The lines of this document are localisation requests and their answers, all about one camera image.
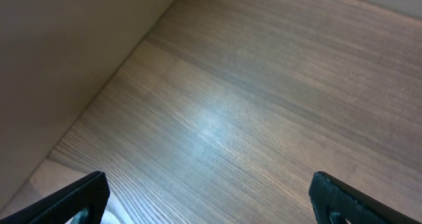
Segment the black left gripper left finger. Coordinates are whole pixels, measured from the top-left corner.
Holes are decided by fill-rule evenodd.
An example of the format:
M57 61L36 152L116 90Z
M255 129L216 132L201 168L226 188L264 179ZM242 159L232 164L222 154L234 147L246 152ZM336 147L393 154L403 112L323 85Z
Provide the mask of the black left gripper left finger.
M94 171L1 220L1 224L100 224L110 195L106 174Z

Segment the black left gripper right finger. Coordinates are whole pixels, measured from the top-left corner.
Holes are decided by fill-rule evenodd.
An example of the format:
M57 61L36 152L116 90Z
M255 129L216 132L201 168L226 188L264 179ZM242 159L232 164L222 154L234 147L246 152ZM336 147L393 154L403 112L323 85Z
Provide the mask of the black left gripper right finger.
M309 196L318 224L421 224L323 171L314 173Z

